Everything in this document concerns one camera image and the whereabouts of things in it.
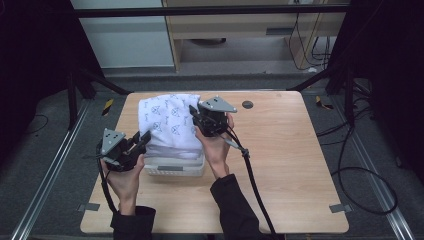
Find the folded cloth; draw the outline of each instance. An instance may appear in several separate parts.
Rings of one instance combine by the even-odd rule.
[[[189,106],[197,109],[200,96],[167,94],[142,99],[138,105],[140,136],[150,130],[146,157],[197,159],[202,144],[195,136]]]

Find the white cabinet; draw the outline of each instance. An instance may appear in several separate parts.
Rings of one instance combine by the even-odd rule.
[[[162,7],[160,0],[72,0],[75,9]],[[174,69],[165,18],[80,19],[105,75],[150,67]]]

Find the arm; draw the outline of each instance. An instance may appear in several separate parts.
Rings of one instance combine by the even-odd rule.
[[[227,113],[228,125],[234,127],[231,114]],[[259,231],[259,220],[240,190],[234,174],[229,173],[226,163],[230,146],[223,138],[205,137],[196,127],[196,137],[200,140],[205,158],[216,178],[211,187],[211,193],[220,209],[220,222],[225,239],[264,239]]]
[[[139,176],[144,168],[144,156],[140,155],[134,169],[127,172],[109,172],[101,161],[107,181],[119,198],[119,212],[114,213],[110,226],[113,238],[123,240],[152,239],[152,228],[156,210],[136,206]]]
[[[234,174],[217,179],[211,187],[220,210],[225,239],[265,239],[259,220],[240,190]]]

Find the floor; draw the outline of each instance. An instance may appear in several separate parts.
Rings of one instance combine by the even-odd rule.
[[[322,53],[324,45],[324,42],[320,42],[316,52]],[[227,39],[223,44],[211,40],[186,41],[181,61],[178,73],[149,73],[137,78],[109,80],[133,91],[284,90],[303,82],[324,67],[322,61],[316,60],[317,65],[312,69],[298,70],[281,38]],[[343,111],[340,110],[343,109],[342,93],[327,96],[323,91],[325,83],[324,79],[302,92],[317,133],[344,122]],[[13,165],[0,175],[0,239],[10,239],[18,224],[28,219],[25,213],[33,213],[35,218],[29,223],[24,222],[29,239],[110,239],[110,235],[82,233],[79,224],[83,213],[77,211],[81,204],[88,202],[97,178],[97,166],[86,156],[94,155],[91,146],[97,144],[105,127],[113,128],[125,102],[125,96],[98,84],[94,86],[98,91],[95,99],[78,98],[78,107],[85,109],[80,112],[84,121],[74,136],[67,135],[65,91],[39,103],[37,116],[28,127],[28,134],[11,156]],[[332,105],[334,109],[317,106],[316,96],[321,97],[323,104]],[[106,117],[101,116],[105,102],[111,98],[114,99],[111,111]],[[358,101],[356,106],[355,111],[359,112],[366,109],[368,104]],[[330,172],[337,169],[343,146],[340,142],[346,132],[347,128],[342,127],[340,131],[319,137]],[[64,139],[69,139],[71,147],[68,150],[61,148]],[[334,177],[341,201],[354,209],[346,213],[349,231],[340,235],[288,234],[286,238],[424,239],[424,186],[413,171],[396,166],[395,156],[388,146],[371,109],[358,116],[355,131],[347,141],[342,159],[343,166],[365,166],[387,179],[399,200],[396,212],[376,215],[364,211],[346,198],[337,177]],[[50,176],[52,182],[42,185],[46,183],[46,176]],[[390,202],[390,194],[385,197],[384,184],[368,174],[343,173],[343,183],[354,199],[369,208],[381,211],[382,205],[393,203]],[[31,209],[33,201],[40,203],[39,208]]]

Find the gray floor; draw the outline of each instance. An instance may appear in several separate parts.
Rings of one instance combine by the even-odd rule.
[[[179,73],[147,74],[138,78],[110,80],[132,91],[285,89],[306,80],[311,75],[312,73],[308,71],[298,71],[295,68],[282,39],[227,39],[227,42],[221,45],[187,41],[184,44]],[[325,104],[335,105],[334,100],[340,98],[340,96],[328,98],[322,94],[323,86],[325,80],[303,93],[316,132],[336,126],[343,121],[337,110],[316,106],[316,95],[320,95]],[[84,156],[94,155],[94,146],[99,141],[102,130],[105,127],[114,128],[125,101],[125,96],[117,95],[97,84],[95,87],[98,90],[95,99],[79,102],[79,106],[89,104],[87,116],[32,226],[30,238],[110,238],[110,235],[82,233],[79,224],[83,213],[76,210],[80,204],[88,202],[97,178],[95,161],[85,159]],[[114,104],[107,116],[101,116],[104,104],[110,98],[114,99]],[[358,110],[365,107],[366,102],[358,102]],[[11,156],[14,164],[0,175],[0,199],[2,199],[0,239],[10,238],[66,135],[68,126],[66,92],[62,91],[42,100],[38,105],[37,114],[46,116],[48,123],[39,131],[23,137]],[[357,120],[355,131],[361,137],[378,172],[395,189],[399,198],[398,209],[414,237],[424,239],[422,227],[424,186],[411,170],[396,166],[395,156],[383,137],[378,121],[370,116],[372,112]],[[37,130],[45,123],[45,117],[35,117],[28,131]],[[319,140],[321,144],[341,141],[345,134],[346,129],[343,129]],[[322,150],[330,171],[336,170],[341,144],[323,145]],[[343,166],[360,165],[358,152],[350,139],[343,156]],[[343,181],[349,193],[360,203],[381,210],[366,174],[346,172],[343,173]],[[334,182],[342,202],[349,204],[350,201],[340,190],[336,177]],[[346,214],[350,224],[348,232],[340,235],[289,234],[287,239],[401,239],[395,235],[389,217],[373,215],[355,205],[352,206],[354,211]]]

